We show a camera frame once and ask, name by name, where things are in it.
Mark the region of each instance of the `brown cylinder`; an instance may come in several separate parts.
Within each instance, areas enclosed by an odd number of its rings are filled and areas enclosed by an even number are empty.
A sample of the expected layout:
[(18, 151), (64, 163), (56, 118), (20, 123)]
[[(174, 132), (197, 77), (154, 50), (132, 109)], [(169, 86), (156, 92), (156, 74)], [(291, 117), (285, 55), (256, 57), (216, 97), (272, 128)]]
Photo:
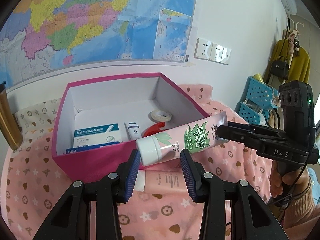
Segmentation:
[(17, 150), (22, 143), (23, 137), (10, 111), (5, 82), (0, 84), (0, 130), (10, 148), (14, 151)]

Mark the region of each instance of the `pink hand cream tube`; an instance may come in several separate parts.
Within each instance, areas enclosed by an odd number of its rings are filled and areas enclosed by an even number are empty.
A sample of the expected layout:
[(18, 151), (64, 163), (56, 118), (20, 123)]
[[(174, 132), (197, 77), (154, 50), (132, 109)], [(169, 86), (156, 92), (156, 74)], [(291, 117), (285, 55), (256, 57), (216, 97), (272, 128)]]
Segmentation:
[(183, 149), (192, 154), (227, 143), (228, 140), (216, 135), (217, 127), (222, 124), (228, 124), (226, 112), (137, 139), (141, 163), (148, 166), (166, 162), (179, 158)]
[(152, 194), (187, 193), (182, 172), (138, 171), (134, 190)]

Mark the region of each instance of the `map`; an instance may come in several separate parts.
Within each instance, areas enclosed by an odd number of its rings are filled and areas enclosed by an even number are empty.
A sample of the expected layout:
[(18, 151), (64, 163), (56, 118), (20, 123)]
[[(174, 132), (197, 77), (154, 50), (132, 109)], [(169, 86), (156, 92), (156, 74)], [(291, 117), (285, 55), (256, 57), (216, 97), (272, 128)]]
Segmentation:
[(196, 0), (22, 0), (0, 31), (0, 82), (12, 87), (93, 62), (184, 62)]

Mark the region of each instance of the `light blue cloth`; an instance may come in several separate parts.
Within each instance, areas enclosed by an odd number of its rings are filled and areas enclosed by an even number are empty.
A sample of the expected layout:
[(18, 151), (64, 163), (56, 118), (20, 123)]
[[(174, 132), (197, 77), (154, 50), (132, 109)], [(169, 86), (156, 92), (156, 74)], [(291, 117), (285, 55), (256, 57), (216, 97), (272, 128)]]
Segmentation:
[(320, 203), (320, 184), (318, 183), (318, 179), (316, 176), (316, 172), (312, 168), (308, 168), (309, 175), (311, 177), (311, 186), (312, 186), (312, 195), (313, 200), (315, 201), (315, 204)]

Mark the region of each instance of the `metal screw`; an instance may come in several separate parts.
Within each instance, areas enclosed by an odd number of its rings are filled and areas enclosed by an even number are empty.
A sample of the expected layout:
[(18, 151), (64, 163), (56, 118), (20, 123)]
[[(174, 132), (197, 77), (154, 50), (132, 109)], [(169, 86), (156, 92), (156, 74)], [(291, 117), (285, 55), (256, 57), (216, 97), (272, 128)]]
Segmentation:
[(246, 187), (249, 185), (249, 183), (245, 179), (241, 179), (240, 185)]
[(213, 177), (213, 175), (212, 175), (211, 172), (205, 172), (205, 173), (203, 174), (203, 176), (204, 176), (205, 178), (207, 178), (207, 179), (211, 179), (211, 178)]
[(108, 175), (109, 179), (115, 179), (116, 177), (118, 177), (118, 174), (116, 174), (115, 172), (112, 172)]
[(79, 181), (79, 180), (77, 180), (77, 181), (75, 181), (75, 182), (73, 183), (73, 186), (74, 186), (74, 187), (80, 187), (81, 185), (82, 185), (82, 182)]

